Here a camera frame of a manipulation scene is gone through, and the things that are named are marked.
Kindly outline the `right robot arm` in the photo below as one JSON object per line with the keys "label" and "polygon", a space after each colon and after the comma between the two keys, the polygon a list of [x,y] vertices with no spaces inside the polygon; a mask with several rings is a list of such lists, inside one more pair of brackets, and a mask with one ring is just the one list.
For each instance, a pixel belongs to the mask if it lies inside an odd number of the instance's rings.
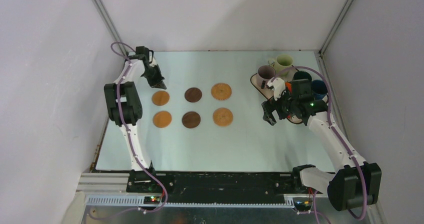
{"label": "right robot arm", "polygon": [[279,77],[260,83],[261,89],[272,90],[272,96],[261,104],[263,120],[276,124],[278,119],[296,117],[302,120],[322,142],[334,167],[334,174],[312,164],[293,168],[291,188],[304,193],[309,188],[328,196],[337,211],[362,208],[378,202],[382,170],[377,163],[367,162],[341,133],[329,102],[315,99],[308,79],[286,82]]}

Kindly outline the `dark wood coaster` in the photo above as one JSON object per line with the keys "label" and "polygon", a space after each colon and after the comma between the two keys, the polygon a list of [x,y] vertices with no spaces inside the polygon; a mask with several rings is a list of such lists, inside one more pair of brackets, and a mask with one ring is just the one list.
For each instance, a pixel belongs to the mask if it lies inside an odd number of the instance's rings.
{"label": "dark wood coaster", "polygon": [[184,93],[184,98],[190,103],[198,102],[202,96],[202,91],[197,87],[190,87]]}
{"label": "dark wood coaster", "polygon": [[195,111],[189,111],[183,115],[181,122],[184,127],[193,129],[201,123],[201,116]]}

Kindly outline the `patterned light wood coaster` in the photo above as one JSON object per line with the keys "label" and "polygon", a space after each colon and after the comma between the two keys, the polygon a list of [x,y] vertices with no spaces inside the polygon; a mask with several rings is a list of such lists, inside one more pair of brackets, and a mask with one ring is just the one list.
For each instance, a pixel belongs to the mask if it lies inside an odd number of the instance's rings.
{"label": "patterned light wood coaster", "polygon": [[229,126],[234,119],[233,113],[225,107],[220,107],[213,112],[213,122],[219,127]]}

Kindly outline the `scalloped light wood coaster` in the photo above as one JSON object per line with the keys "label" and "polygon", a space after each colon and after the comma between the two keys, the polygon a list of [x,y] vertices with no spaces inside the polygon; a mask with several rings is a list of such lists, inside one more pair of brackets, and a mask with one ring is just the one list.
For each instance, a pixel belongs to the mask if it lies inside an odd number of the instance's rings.
{"label": "scalloped light wood coaster", "polygon": [[229,84],[220,82],[214,84],[210,92],[214,99],[218,101],[225,101],[231,97],[232,88]]}

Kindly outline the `orange mug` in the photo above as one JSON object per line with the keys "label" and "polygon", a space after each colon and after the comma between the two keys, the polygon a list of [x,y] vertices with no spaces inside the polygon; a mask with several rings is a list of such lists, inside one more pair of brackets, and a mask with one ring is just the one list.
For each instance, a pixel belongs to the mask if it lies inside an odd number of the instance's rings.
{"label": "orange mug", "polygon": [[292,84],[290,82],[285,82],[285,90],[291,96],[292,95]]}

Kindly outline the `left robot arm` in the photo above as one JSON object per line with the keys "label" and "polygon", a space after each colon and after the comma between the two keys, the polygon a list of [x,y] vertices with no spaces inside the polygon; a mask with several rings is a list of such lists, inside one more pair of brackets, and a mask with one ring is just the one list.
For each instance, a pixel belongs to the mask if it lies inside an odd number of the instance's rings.
{"label": "left robot arm", "polygon": [[124,65],[118,78],[103,87],[107,113],[124,136],[130,170],[145,173],[138,185],[145,192],[153,192],[158,186],[158,178],[153,175],[152,159],[140,139],[138,124],[143,117],[143,106],[137,83],[140,78],[145,78],[151,88],[166,90],[165,78],[155,59],[155,52],[146,46],[131,48],[122,57]]}

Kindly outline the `mauve mug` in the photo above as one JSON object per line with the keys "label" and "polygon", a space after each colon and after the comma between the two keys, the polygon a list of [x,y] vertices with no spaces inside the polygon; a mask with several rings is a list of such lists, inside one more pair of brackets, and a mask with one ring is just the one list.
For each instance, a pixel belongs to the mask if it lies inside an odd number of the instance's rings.
{"label": "mauve mug", "polygon": [[256,74],[256,83],[260,89],[264,89],[267,82],[276,75],[276,71],[272,66],[263,65],[258,68]]}

